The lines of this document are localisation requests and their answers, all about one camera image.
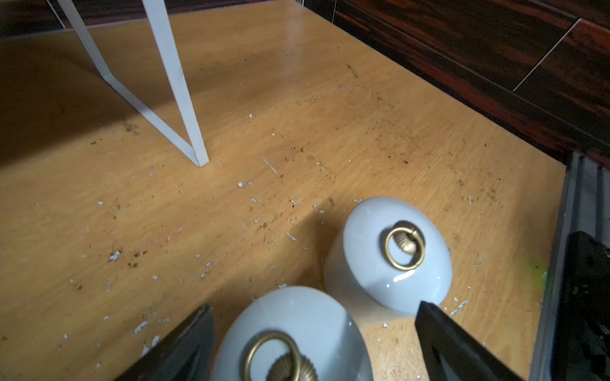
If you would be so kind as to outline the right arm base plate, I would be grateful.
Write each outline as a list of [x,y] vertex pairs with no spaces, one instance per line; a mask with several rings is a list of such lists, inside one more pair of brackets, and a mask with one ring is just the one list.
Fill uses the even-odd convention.
[[609,248],[581,231],[568,240],[551,375],[609,379]]

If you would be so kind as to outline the white tea canister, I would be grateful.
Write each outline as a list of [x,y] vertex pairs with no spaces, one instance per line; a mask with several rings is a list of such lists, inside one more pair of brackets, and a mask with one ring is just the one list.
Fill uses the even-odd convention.
[[310,287],[272,291],[227,331],[213,380],[371,380],[356,322],[336,300]]
[[394,198],[350,213],[324,261],[324,287],[362,325],[414,317],[440,305],[453,278],[451,252],[434,223]]

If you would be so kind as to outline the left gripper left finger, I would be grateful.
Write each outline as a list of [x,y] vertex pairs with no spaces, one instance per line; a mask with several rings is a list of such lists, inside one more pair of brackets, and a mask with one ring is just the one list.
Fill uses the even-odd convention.
[[206,380],[214,352],[214,318],[203,304],[118,380]]

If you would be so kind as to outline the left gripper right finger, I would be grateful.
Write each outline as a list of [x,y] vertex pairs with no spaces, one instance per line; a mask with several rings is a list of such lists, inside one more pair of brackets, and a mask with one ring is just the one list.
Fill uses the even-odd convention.
[[415,326],[431,380],[521,381],[435,304],[419,304]]

